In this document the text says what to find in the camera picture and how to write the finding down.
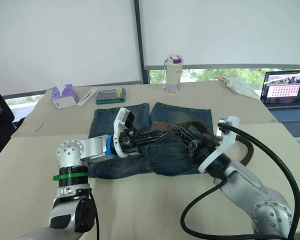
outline black cable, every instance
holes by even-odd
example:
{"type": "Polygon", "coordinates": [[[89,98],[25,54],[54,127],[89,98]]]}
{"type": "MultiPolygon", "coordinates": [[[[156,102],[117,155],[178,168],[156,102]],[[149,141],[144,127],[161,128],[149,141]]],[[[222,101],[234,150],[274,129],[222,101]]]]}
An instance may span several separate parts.
{"type": "Polygon", "coordinates": [[[208,240],[250,240],[250,239],[256,239],[256,240],[264,240],[264,239],[280,239],[280,240],[286,240],[285,237],[274,235],[274,234],[262,234],[262,235],[254,235],[254,234],[241,234],[241,235],[210,235],[210,234],[204,234],[200,233],[194,230],[191,230],[186,226],[185,218],[188,213],[188,211],[201,199],[208,196],[209,194],[212,194],[216,190],[222,188],[228,180],[223,180],[218,185],[214,186],[213,188],[209,189],[208,191],[204,192],[200,196],[198,196],[196,199],[194,199],[192,202],[189,203],[188,206],[183,210],[180,218],[180,224],[182,229],[187,233],[194,237],[200,238],[200,239],[208,239],[208,240]]]}
{"type": "Polygon", "coordinates": [[[291,186],[291,189],[293,192],[293,197],[294,197],[293,219],[292,219],[290,231],[289,231],[289,234],[287,237],[288,240],[294,239],[294,235],[296,233],[299,218],[300,218],[300,191],[299,191],[299,187],[296,183],[296,180],[295,180],[294,176],[292,175],[292,173],[290,172],[289,168],[271,149],[269,149],[266,145],[264,145],[262,142],[260,142],[258,139],[251,136],[250,134],[248,134],[234,126],[231,126],[231,125],[225,124],[225,123],[221,123],[221,122],[218,123],[218,127],[228,129],[228,130],[242,136],[243,138],[249,140],[250,142],[255,144],[258,148],[260,148],[262,151],[264,151],[281,169],[281,171],[283,172],[283,174],[285,175],[286,179],[288,180],[288,182],[291,186]]]}
{"type": "Polygon", "coordinates": [[[96,205],[94,196],[92,195],[92,192],[90,192],[90,198],[91,198],[91,200],[94,202],[94,205],[95,205],[96,240],[99,240],[99,238],[100,238],[99,217],[98,217],[97,205],[96,205]]]}

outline denim jeans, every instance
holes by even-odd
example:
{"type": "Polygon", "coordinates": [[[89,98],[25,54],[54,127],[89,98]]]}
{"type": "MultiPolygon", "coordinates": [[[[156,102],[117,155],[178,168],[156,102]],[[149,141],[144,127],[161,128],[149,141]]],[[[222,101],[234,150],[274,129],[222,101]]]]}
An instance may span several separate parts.
{"type": "MultiPolygon", "coordinates": [[[[183,123],[201,121],[213,132],[210,110],[177,107],[157,102],[149,116],[147,103],[128,106],[135,116],[133,126],[139,132],[150,129],[152,122],[183,123]]],[[[98,109],[95,111],[89,138],[113,134],[113,122],[120,108],[98,109]]],[[[92,178],[124,178],[135,174],[157,173],[166,176],[197,174],[198,166],[192,162],[185,147],[173,137],[149,144],[141,154],[125,158],[115,157],[102,162],[89,163],[88,173],[92,178]]]]}

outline beige table surface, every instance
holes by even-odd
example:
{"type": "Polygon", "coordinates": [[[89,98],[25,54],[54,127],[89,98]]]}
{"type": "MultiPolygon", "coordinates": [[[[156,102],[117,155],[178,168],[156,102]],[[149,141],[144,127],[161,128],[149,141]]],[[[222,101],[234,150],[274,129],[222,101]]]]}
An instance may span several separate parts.
{"type": "MultiPolygon", "coordinates": [[[[300,145],[281,123],[248,124],[241,128],[270,147],[289,167],[300,188],[300,145]]],[[[13,240],[48,225],[58,183],[56,148],[68,138],[85,139],[87,134],[15,137],[0,154],[0,240],[13,240]]],[[[233,146],[232,160],[240,160],[244,147],[233,146]]],[[[293,195],[283,173],[261,150],[248,168],[262,182],[277,189],[294,207],[293,195]]],[[[167,177],[154,173],[121,179],[90,178],[96,199],[102,240],[197,239],[180,226],[186,205],[210,189],[208,174],[167,177]]],[[[210,234],[251,233],[251,221],[243,210],[217,191],[198,203],[186,218],[187,225],[210,234]]],[[[94,240],[95,227],[81,239],[94,240]]]]}
{"type": "MultiPolygon", "coordinates": [[[[96,105],[90,99],[85,106],[57,110],[51,102],[51,89],[26,117],[13,137],[87,134],[96,109],[108,109],[149,103],[150,111],[156,102],[196,109],[211,109],[212,121],[220,117],[238,116],[242,124],[277,123],[275,117],[256,99],[234,93],[221,81],[187,82],[180,84],[179,94],[169,96],[163,84],[126,85],[126,100],[123,103],[96,105]]],[[[81,99],[91,87],[76,87],[81,99]]],[[[100,89],[113,89],[103,86],[100,89]]]]}

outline blue joint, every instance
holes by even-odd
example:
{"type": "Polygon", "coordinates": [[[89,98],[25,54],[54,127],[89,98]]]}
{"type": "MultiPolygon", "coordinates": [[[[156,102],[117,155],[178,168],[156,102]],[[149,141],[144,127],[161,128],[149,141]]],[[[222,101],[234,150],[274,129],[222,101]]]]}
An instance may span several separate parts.
{"type": "Polygon", "coordinates": [[[112,142],[113,140],[114,140],[114,136],[113,136],[113,135],[109,136],[108,139],[106,140],[106,144],[105,144],[105,146],[106,146],[106,151],[104,152],[104,154],[105,154],[106,156],[117,156],[117,155],[115,155],[115,154],[113,154],[113,153],[111,152],[111,142],[112,142]]]}

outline purple tissue box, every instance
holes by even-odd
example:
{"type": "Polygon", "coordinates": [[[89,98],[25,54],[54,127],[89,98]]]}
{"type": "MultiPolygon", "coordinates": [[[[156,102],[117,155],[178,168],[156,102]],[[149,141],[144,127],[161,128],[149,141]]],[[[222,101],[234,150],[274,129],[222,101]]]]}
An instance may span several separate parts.
{"type": "Polygon", "coordinates": [[[72,84],[66,84],[62,94],[56,86],[52,88],[51,101],[57,109],[65,109],[76,106],[78,97],[72,84]]]}

